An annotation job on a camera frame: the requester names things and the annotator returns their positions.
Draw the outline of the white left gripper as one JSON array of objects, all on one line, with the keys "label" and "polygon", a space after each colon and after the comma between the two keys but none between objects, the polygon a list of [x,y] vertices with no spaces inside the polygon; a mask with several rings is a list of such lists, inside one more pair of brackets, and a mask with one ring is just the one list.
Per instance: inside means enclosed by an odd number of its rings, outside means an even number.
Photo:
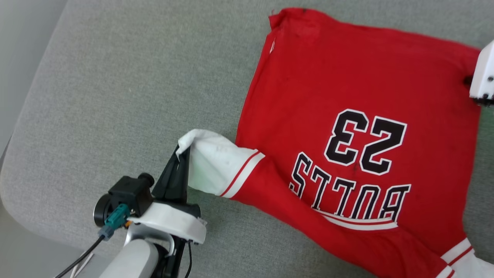
[{"label": "white left gripper", "polygon": [[[152,195],[160,201],[187,203],[190,168],[190,148],[179,155],[176,146],[162,174],[154,185]],[[127,242],[135,239],[171,241],[171,236],[203,244],[206,226],[198,217],[168,204],[154,202],[140,217],[129,217],[132,222],[127,230]]]}]

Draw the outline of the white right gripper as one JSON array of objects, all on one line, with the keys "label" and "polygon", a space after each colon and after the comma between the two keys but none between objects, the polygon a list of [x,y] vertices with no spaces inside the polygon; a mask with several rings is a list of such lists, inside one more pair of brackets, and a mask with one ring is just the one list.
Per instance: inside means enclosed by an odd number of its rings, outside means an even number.
[{"label": "white right gripper", "polygon": [[479,105],[494,105],[494,40],[479,53],[473,76],[465,76],[463,84]]}]

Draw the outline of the red basketball jersey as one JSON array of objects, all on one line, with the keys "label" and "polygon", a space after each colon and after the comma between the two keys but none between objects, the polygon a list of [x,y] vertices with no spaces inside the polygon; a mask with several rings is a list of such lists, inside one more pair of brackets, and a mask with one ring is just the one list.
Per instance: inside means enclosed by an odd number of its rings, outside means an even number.
[{"label": "red basketball jersey", "polygon": [[479,51],[316,10],[270,16],[236,141],[202,129],[188,185],[251,205],[379,278],[494,278],[464,232]]}]

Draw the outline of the grey fabric sofa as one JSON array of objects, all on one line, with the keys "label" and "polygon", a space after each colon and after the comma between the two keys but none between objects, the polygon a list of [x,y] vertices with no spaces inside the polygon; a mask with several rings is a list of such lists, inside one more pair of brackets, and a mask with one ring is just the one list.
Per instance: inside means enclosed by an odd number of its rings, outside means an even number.
[{"label": "grey fabric sofa", "polygon": [[[68,0],[31,74],[0,174],[0,277],[53,278],[97,237],[93,209],[121,176],[162,172],[192,128],[234,139],[268,16],[314,8],[482,47],[493,0]],[[494,108],[483,109],[465,227],[494,263]],[[191,190],[208,222],[189,278],[372,278],[240,203]]]}]

